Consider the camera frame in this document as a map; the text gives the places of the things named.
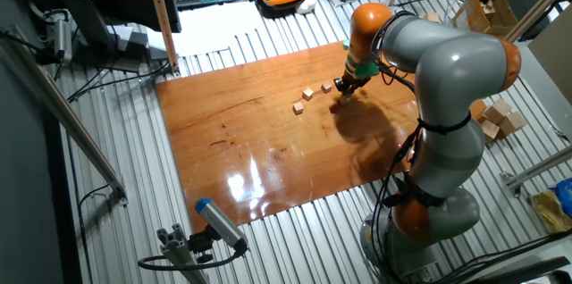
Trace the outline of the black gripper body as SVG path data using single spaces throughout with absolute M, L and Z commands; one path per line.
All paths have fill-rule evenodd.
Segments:
M 335 78 L 333 82 L 339 92 L 354 92 L 356 89 L 363 87 L 369 80 L 369 77 L 356 79 L 345 72 L 341 78 Z

